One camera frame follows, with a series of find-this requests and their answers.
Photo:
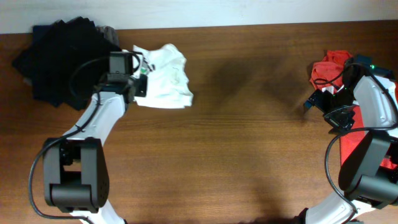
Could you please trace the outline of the white printed t-shirt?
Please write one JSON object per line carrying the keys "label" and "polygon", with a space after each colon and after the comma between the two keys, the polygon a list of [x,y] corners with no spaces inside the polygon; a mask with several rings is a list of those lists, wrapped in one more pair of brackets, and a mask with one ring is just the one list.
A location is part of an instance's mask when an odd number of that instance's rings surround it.
{"label": "white printed t-shirt", "polygon": [[134,46],[137,54],[133,67],[134,78],[147,78],[145,96],[136,96],[139,106],[161,109],[184,109],[192,105],[193,93],[189,90],[189,79],[185,73],[187,59],[173,44],[165,44],[157,50],[146,50]]}

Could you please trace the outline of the red lettered t-shirt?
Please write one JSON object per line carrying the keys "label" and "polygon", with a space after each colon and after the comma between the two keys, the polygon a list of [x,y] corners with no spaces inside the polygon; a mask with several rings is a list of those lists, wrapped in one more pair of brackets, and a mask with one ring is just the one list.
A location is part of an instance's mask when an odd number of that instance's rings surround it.
{"label": "red lettered t-shirt", "polygon": [[354,95],[354,125],[351,129],[331,129],[343,134],[341,160],[345,161],[370,129],[397,137],[397,83],[392,70],[375,66],[371,58],[353,56],[345,50],[329,50],[313,64],[310,83],[315,90],[332,94],[350,90]]}

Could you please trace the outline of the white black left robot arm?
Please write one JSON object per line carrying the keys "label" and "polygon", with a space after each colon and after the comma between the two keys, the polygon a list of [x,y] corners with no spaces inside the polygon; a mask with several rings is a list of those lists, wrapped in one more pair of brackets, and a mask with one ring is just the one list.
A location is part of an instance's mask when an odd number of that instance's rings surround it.
{"label": "white black left robot arm", "polygon": [[108,200],[109,175],[103,146],[135,97],[147,92],[141,52],[111,52],[86,111],[63,136],[48,138],[36,158],[43,160],[44,200],[62,220],[125,223]]}

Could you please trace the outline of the black folded garment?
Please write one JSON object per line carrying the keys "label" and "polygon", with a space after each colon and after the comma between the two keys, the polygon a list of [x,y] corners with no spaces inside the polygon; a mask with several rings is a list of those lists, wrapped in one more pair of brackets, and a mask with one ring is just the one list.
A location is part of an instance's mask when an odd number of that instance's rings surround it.
{"label": "black folded garment", "polygon": [[34,99],[54,107],[62,103],[75,110],[86,107],[94,85],[109,70],[107,57],[120,49],[96,28],[83,17],[33,27],[32,44],[12,66],[31,81]]}

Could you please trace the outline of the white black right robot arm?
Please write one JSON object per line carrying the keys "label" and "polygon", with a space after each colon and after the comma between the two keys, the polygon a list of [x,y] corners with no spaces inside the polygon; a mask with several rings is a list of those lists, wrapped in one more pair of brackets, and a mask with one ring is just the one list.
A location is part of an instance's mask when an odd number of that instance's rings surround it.
{"label": "white black right robot arm", "polygon": [[[339,77],[343,84],[336,92],[315,90],[303,104],[305,111],[318,108],[332,127],[334,138],[327,146],[324,168],[333,193],[302,210],[294,223],[356,223],[364,213],[397,205],[397,169],[382,166],[384,159],[397,164],[396,78],[392,70],[363,55],[346,60]],[[342,161],[334,184],[329,171],[332,146],[359,132],[364,137]]]}

